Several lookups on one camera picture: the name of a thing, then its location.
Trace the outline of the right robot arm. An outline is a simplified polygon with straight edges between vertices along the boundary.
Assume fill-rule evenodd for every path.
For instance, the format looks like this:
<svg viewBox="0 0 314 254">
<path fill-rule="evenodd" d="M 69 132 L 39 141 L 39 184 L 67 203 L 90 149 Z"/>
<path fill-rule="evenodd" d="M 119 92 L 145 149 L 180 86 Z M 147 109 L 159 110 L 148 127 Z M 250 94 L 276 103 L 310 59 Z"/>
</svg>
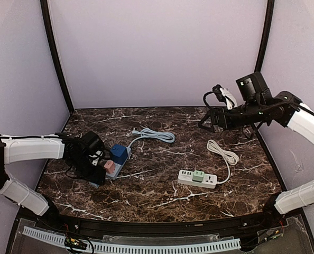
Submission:
<svg viewBox="0 0 314 254">
<path fill-rule="evenodd" d="M 201 129 L 215 132 L 217 128 L 234 130 L 246 125 L 272 121 L 300 134 L 314 145 L 314 112 L 291 92 L 282 91 L 272 96 L 260 72 L 254 72 L 236 81 L 244 100 L 238 105 L 234 96 L 221 85 L 204 94 L 214 94 L 225 106 L 211 106 L 199 121 Z M 314 204 L 314 180 L 292 190 L 274 194 L 264 205 L 264 213 L 281 216 L 295 209 Z"/>
</svg>

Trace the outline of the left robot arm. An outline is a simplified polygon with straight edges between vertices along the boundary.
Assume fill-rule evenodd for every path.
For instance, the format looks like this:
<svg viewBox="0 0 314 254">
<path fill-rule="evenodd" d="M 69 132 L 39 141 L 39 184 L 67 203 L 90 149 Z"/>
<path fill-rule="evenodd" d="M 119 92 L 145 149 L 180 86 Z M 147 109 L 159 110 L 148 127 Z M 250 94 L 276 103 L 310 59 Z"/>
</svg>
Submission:
<svg viewBox="0 0 314 254">
<path fill-rule="evenodd" d="M 0 134 L 0 195 L 37 216 L 55 216 L 59 212 L 53 202 L 8 173 L 5 165 L 28 160 L 63 159 L 75 170 L 77 179 L 100 186 L 106 177 L 106 170 L 98 163 L 104 158 L 104 152 L 104 143 L 92 131 L 81 138 L 63 133 L 18 137 Z"/>
</svg>

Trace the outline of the green plug adapter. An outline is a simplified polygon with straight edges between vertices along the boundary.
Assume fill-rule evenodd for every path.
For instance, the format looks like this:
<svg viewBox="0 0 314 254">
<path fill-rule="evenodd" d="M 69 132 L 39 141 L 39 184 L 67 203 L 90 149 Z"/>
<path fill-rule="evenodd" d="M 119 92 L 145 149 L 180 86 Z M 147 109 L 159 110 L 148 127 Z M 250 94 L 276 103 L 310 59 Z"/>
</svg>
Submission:
<svg viewBox="0 0 314 254">
<path fill-rule="evenodd" d="M 192 174 L 192 180 L 194 182 L 202 183 L 205 173 L 203 171 L 195 170 Z"/>
</svg>

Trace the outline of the pink plug adapter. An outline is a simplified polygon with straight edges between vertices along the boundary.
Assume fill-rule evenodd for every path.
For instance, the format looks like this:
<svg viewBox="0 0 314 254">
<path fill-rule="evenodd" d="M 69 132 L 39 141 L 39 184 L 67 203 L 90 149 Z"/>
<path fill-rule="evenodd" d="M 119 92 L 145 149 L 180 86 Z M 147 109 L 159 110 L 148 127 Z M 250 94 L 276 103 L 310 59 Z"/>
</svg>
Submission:
<svg viewBox="0 0 314 254">
<path fill-rule="evenodd" d="M 112 174 L 115 171 L 115 165 L 112 160 L 107 160 L 104 164 L 104 168 L 108 174 Z"/>
</svg>

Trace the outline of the blue cube socket adapter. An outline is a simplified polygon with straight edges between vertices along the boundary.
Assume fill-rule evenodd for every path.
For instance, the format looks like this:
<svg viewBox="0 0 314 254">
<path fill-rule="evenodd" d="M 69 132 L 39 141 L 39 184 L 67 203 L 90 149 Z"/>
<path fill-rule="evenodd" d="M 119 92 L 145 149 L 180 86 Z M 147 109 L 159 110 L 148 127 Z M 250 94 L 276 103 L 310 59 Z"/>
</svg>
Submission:
<svg viewBox="0 0 314 254">
<path fill-rule="evenodd" d="M 112 146 L 111 150 L 111 160 L 119 165 L 123 165 L 125 161 L 128 159 L 128 149 L 120 144 L 115 144 Z"/>
</svg>

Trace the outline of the light blue plug adapter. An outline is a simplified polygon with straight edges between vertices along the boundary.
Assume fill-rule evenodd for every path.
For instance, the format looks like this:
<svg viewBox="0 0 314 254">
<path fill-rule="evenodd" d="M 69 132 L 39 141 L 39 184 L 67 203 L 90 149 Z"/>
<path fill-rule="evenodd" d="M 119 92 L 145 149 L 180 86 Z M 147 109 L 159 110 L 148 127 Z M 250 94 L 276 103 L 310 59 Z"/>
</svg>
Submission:
<svg viewBox="0 0 314 254">
<path fill-rule="evenodd" d="M 95 184 L 95 183 L 92 183 L 92 182 L 89 182 L 89 184 L 90 184 L 91 186 L 93 186 L 94 188 L 99 188 L 99 185 L 98 185 L 98 184 Z"/>
</svg>

